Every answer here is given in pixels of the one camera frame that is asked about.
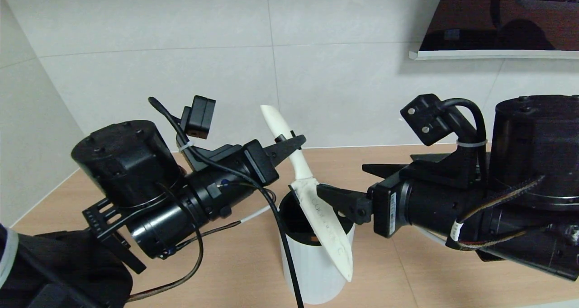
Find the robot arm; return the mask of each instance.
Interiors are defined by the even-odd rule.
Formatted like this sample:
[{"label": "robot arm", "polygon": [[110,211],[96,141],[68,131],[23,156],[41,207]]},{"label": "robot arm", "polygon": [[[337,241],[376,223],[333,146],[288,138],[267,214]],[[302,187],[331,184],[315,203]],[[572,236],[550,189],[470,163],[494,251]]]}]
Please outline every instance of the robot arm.
[{"label": "robot arm", "polygon": [[449,248],[476,251],[485,262],[507,259],[575,281],[577,99],[546,95],[501,102],[492,151],[480,156],[484,134],[473,139],[458,110],[441,110],[444,101],[421,95],[401,114],[425,145],[449,131],[457,133],[454,153],[413,156],[407,166],[366,164],[365,172],[384,178],[366,193],[319,185],[318,195],[356,223],[368,222],[374,214],[374,232],[386,238],[414,225],[443,235]]},{"label": "robot arm", "polygon": [[[413,156],[408,165],[366,164],[364,171],[384,179],[366,193],[320,184],[318,195],[357,224],[370,222],[373,215],[374,232],[386,238],[414,225],[443,235],[449,248],[474,250],[483,261],[508,259],[575,281],[578,99],[529,96],[500,103],[489,155],[475,104],[419,96],[401,114],[425,145],[455,133],[455,152]],[[181,118],[165,110],[180,127],[176,141],[194,170],[190,174],[176,164],[150,121],[110,125],[78,143],[72,157],[105,199],[83,211],[86,230],[20,235],[19,254],[0,289],[0,304],[120,308],[132,289],[123,264],[136,273],[145,265],[131,253],[119,228],[126,226],[147,256],[166,259],[188,243],[184,240],[193,232],[202,248],[201,226],[227,217],[255,189],[265,192],[263,186],[279,177],[275,166],[300,148],[305,137],[270,147],[256,140],[215,151],[191,147],[184,134],[207,137],[214,104],[197,97]],[[473,111],[476,128],[456,106]],[[0,227],[0,242],[6,242],[9,232]],[[4,251],[8,249],[0,248],[2,257],[7,256]]]}]

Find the cable tie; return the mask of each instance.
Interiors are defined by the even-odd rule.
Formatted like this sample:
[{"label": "cable tie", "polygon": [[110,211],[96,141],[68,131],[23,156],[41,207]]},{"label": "cable tie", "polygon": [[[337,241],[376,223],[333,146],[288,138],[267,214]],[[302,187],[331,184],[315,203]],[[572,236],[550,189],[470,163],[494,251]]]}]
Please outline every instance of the cable tie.
[{"label": "cable tie", "polygon": [[189,149],[193,145],[194,145],[194,141],[192,139],[190,139],[185,145],[183,145],[182,147],[179,148],[179,152],[183,152],[184,150]]},{"label": "cable tie", "polygon": [[6,245],[4,246],[4,253],[0,259],[0,288],[8,279],[10,271],[16,259],[16,251],[18,250],[18,234],[11,228],[6,228]]},{"label": "cable tie", "polygon": [[486,143],[488,143],[488,142],[489,142],[488,139],[485,139],[484,141],[479,142],[479,143],[462,143],[462,142],[459,142],[459,141],[457,140],[457,141],[456,141],[456,144],[457,144],[459,147],[484,147],[484,145],[486,145]]},{"label": "cable tie", "polygon": [[452,225],[452,229],[451,229],[451,239],[454,241],[458,241],[459,240],[459,236],[460,236],[460,228],[463,227],[463,223],[457,223],[457,221],[455,221],[455,223]]}]

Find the tile grout line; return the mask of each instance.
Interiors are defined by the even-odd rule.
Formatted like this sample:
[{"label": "tile grout line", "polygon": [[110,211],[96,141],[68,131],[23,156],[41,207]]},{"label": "tile grout line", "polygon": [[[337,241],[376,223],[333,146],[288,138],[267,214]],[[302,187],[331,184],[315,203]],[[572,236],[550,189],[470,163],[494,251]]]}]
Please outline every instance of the tile grout line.
[{"label": "tile grout line", "polygon": [[7,67],[12,67],[12,66],[14,66],[14,65],[18,65],[19,63],[26,63],[26,62],[29,62],[29,61],[33,61],[33,60],[35,60],[35,59],[40,59],[40,58],[39,58],[39,57],[34,57],[34,58],[25,59],[25,60],[23,60],[23,61],[21,61],[21,62],[11,63],[10,65],[6,65],[6,66],[3,66],[3,67],[0,67],[0,69],[7,68]]},{"label": "tile grout line", "polygon": [[277,67],[275,66],[275,51],[273,49],[273,28],[271,28],[271,10],[269,8],[269,0],[267,0],[267,18],[269,19],[269,36],[271,37],[271,58],[273,58],[273,75],[275,77],[275,97],[277,98],[277,110],[281,112],[280,88],[277,85]]},{"label": "tile grout line", "polygon": [[[343,42],[343,43],[305,43],[305,44],[278,44],[276,47],[297,47],[297,46],[339,46],[346,44],[410,44],[417,43],[414,41],[409,42]],[[92,54],[108,54],[114,52],[133,52],[133,51],[163,51],[163,50],[198,50],[198,49],[231,49],[231,48],[266,48],[271,47],[273,49],[273,33],[271,33],[271,45],[261,45],[261,46],[216,46],[216,47],[180,47],[180,48],[150,48],[150,49],[130,49],[130,50],[103,50],[103,51],[88,51],[88,52],[76,52],[73,54],[60,54],[60,55],[45,55],[38,56],[37,58],[51,58],[51,57],[64,57],[64,56],[75,56],[75,55],[92,55]]]},{"label": "tile grout line", "polygon": [[484,103],[482,105],[482,110],[484,110],[486,108],[486,104],[488,103],[489,99],[490,99],[490,94],[493,92],[494,89],[494,84],[497,83],[498,80],[498,76],[500,75],[501,71],[503,70],[503,65],[505,65],[505,62],[507,61],[507,59],[503,59],[503,62],[501,63],[501,66],[498,68],[497,71],[497,75],[494,77],[494,81],[492,83],[492,85],[490,86],[490,91],[489,93],[486,95],[486,98],[484,99]]},{"label": "tile grout line", "polygon": [[400,258],[400,254],[399,251],[396,247],[396,242],[394,242],[393,239],[392,240],[392,244],[394,245],[394,250],[396,251],[396,254],[399,257],[399,262],[400,265],[402,266],[402,271],[404,272],[404,276],[406,277],[406,283],[408,284],[408,287],[410,288],[410,292],[412,293],[412,298],[414,299],[414,304],[416,304],[417,308],[420,308],[420,306],[418,306],[418,300],[416,300],[416,295],[414,295],[414,290],[412,289],[412,284],[410,284],[410,280],[408,279],[408,274],[406,273],[406,269],[404,268],[404,264],[402,263],[402,259]]}]

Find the black bracket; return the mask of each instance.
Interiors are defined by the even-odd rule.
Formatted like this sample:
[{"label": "black bracket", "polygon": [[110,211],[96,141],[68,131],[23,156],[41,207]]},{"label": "black bracket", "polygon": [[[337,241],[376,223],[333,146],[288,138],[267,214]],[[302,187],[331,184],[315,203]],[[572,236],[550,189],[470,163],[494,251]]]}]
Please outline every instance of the black bracket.
[{"label": "black bracket", "polygon": [[283,139],[277,143],[263,148],[267,156],[271,159],[273,166],[278,166],[283,160],[289,157],[292,153],[302,149],[302,145],[306,143],[306,137],[299,135],[290,139]]},{"label": "black bracket", "polygon": [[[149,211],[150,209],[156,207],[158,203],[135,211],[130,215],[123,216],[118,207],[115,205],[105,209],[105,207],[112,204],[112,202],[110,199],[102,199],[101,201],[95,203],[95,205],[82,211],[82,214],[84,215],[85,220],[89,224],[89,228],[97,240],[99,240],[103,246],[107,247],[108,250],[110,250],[110,252],[112,252],[116,257],[122,260],[123,263],[125,263],[130,269],[135,271],[135,273],[140,274],[147,267],[129,250],[131,246],[123,238],[123,236],[118,233],[118,230],[122,226],[126,225],[128,221],[134,219],[138,215],[141,215],[145,211]],[[118,220],[109,223],[112,218],[119,214],[121,217],[118,218]]]},{"label": "black bracket", "polygon": [[372,220],[372,201],[366,198],[366,193],[326,184],[317,185],[316,191],[318,197],[357,225]]}]

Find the label sticker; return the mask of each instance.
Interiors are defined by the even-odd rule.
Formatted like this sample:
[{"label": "label sticker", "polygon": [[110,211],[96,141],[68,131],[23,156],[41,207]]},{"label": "label sticker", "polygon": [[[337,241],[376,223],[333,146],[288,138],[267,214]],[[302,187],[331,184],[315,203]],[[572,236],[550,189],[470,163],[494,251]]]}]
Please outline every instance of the label sticker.
[{"label": "label sticker", "polygon": [[390,228],[389,236],[396,230],[396,193],[390,195]]}]

